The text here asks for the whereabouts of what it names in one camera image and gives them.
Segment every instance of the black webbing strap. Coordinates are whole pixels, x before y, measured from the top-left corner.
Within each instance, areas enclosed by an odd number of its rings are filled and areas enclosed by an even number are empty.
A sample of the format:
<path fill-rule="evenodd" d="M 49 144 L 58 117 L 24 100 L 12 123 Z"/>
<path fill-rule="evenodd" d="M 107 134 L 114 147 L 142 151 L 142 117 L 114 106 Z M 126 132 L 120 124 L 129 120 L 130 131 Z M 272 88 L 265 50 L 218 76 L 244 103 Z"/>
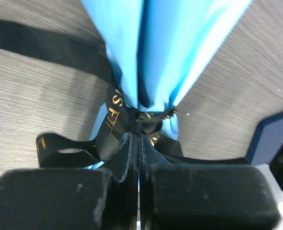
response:
<path fill-rule="evenodd" d="M 175 113 L 142 113 L 124 103 L 122 92 L 114 78 L 106 93 L 107 115 L 94 140 L 73 141 L 54 133 L 37 137 L 37 156 L 40 167 L 86 167 L 107 161 L 121 147 L 124 133 L 146 134 L 158 152 L 183 156 L 180 143 L 160 134 L 162 120 Z M 64 152 L 74 149 L 75 153 Z"/>
<path fill-rule="evenodd" d="M 160 134 L 162 119 L 170 118 L 176 110 L 140 113 L 128 108 L 121 90 L 110 77 L 109 62 L 98 54 L 95 46 L 66 34 L 0 20 L 0 49 L 79 69 L 110 82 L 107 115 L 97 137 L 73 141 L 55 133 L 39 135 L 36 145 L 40 167 L 86 167 L 106 161 L 120 148 L 125 132 L 146 134 L 159 152 L 183 156 L 179 142 Z"/>
<path fill-rule="evenodd" d="M 75 68 L 109 82 L 108 60 L 95 42 L 77 41 L 66 34 L 0 20 L 0 49 Z"/>

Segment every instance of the black padded block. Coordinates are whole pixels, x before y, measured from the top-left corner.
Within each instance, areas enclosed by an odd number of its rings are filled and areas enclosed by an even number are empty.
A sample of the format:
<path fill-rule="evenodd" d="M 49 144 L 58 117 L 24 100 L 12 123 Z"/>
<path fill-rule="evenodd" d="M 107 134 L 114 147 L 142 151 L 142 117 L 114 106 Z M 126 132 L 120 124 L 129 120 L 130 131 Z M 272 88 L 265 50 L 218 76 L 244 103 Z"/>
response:
<path fill-rule="evenodd" d="M 280 220 L 265 178 L 251 166 L 153 165 L 150 181 L 146 229 L 271 230 Z"/>
<path fill-rule="evenodd" d="M 283 113 L 262 120 L 247 151 L 252 165 L 270 164 L 283 144 Z"/>
<path fill-rule="evenodd" d="M 123 217 L 116 186 L 106 169 L 9 171 L 0 178 L 0 230 L 113 229 Z"/>

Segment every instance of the black strap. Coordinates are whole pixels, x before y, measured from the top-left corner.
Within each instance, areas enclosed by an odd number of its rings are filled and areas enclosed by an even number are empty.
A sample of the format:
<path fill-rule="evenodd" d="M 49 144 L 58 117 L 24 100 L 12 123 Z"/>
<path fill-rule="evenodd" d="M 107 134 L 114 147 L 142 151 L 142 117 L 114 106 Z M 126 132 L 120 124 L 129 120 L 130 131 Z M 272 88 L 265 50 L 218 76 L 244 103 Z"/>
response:
<path fill-rule="evenodd" d="M 172 156 L 162 154 L 171 163 L 181 163 L 181 164 L 249 164 L 245 157 L 226 159 L 226 160 L 202 160 L 187 158 L 183 156 Z"/>
<path fill-rule="evenodd" d="M 66 34 L 0 20 L 0 49 L 75 68 L 109 82 L 111 68 L 98 53 L 98 42 L 78 41 Z"/>
<path fill-rule="evenodd" d="M 107 115 L 98 134 L 91 141 L 73 141 L 58 134 L 44 133 L 37 137 L 37 156 L 40 167 L 86 167 L 107 161 L 121 147 L 124 133 L 146 134 L 158 152 L 183 156 L 180 143 L 160 134 L 162 120 L 176 110 L 163 113 L 142 113 L 124 103 L 122 92 L 114 78 L 106 93 Z M 76 153 L 60 150 L 78 149 Z"/>
<path fill-rule="evenodd" d="M 95 46 L 76 41 L 65 34 L 38 29 L 20 23 L 0 20 L 0 49 L 49 61 L 92 73 L 110 83 L 106 94 L 107 115 L 97 137 L 91 141 L 73 141 L 55 133 L 37 137 L 40 167 L 86 167 L 106 161 L 121 146 L 125 132 L 146 134 L 159 152 L 183 156 L 180 143 L 162 134 L 162 119 L 176 112 L 141 113 L 128 108 L 106 58 Z"/>

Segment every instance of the light blue fabric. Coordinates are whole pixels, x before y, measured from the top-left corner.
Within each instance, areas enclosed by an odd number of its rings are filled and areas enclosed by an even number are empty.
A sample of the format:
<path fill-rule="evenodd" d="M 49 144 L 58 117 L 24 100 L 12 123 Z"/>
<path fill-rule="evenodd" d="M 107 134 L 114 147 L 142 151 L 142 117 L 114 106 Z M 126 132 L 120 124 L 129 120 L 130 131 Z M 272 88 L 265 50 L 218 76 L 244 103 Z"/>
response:
<path fill-rule="evenodd" d="M 180 103 L 251 1 L 82 0 L 106 42 L 126 104 L 153 112 Z M 149 108 L 138 102 L 137 70 Z M 162 133 L 177 139 L 177 116 L 163 121 Z"/>

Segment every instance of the gold lettering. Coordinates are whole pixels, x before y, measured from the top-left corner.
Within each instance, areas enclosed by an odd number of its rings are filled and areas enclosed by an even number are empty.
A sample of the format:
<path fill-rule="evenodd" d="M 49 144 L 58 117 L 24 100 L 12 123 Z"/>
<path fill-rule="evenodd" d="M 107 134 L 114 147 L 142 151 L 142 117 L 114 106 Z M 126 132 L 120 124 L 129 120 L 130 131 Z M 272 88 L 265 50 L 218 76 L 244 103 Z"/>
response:
<path fill-rule="evenodd" d="M 42 144 L 42 147 L 43 147 L 44 150 L 45 150 L 45 149 L 46 149 L 46 144 L 45 144 L 44 138 L 41 138 L 41 144 Z"/>
<path fill-rule="evenodd" d="M 120 112 L 118 112 L 118 111 L 116 111 L 116 110 L 114 110 L 112 108 L 108 108 L 108 110 L 107 110 L 107 121 L 106 121 L 106 124 L 107 124 L 107 126 L 109 127 L 109 129 L 111 131 L 113 131 L 113 127 L 114 127 L 114 125 L 116 123 L 116 120 L 117 120 L 119 114 L 120 114 Z"/>
<path fill-rule="evenodd" d="M 117 114 L 116 119 L 118 118 L 118 115 L 120 114 L 120 112 L 118 112 L 118 111 L 112 109 L 111 107 L 108 108 L 108 111 L 111 111 L 111 112 L 112 112 L 112 115 L 111 115 L 111 116 L 114 116 L 114 114 Z"/>
<path fill-rule="evenodd" d="M 109 130 L 113 131 L 113 127 L 106 121 L 107 126 L 109 127 Z"/>
<path fill-rule="evenodd" d="M 110 122 L 110 124 L 114 127 L 116 120 L 115 120 L 114 122 L 112 122 L 111 119 L 109 118 L 109 116 L 107 116 L 107 120 L 108 120 L 108 121 Z"/>
<path fill-rule="evenodd" d="M 119 102 L 121 102 L 121 104 L 120 104 L 119 106 L 122 106 L 122 105 L 123 105 L 123 100 L 122 100 L 122 98 L 120 97 L 120 98 L 118 98 L 117 100 L 115 100 L 116 97 L 117 97 L 117 95 L 114 95 L 114 96 L 113 96 L 113 99 L 112 99 L 113 104 L 118 104 Z"/>
<path fill-rule="evenodd" d="M 116 92 L 116 93 L 119 93 L 120 96 L 122 96 L 122 93 L 121 93 L 118 89 L 115 89 L 115 92 Z"/>
<path fill-rule="evenodd" d="M 154 146 L 154 142 L 153 142 L 153 140 L 152 140 L 152 139 L 149 139 L 149 140 L 150 140 L 150 142 L 151 142 L 152 146 Z"/>
<path fill-rule="evenodd" d="M 149 114 L 149 113 L 145 113 L 145 114 L 147 115 L 147 117 L 148 117 L 148 118 L 151 118 L 151 116 L 150 116 L 150 114 Z"/>

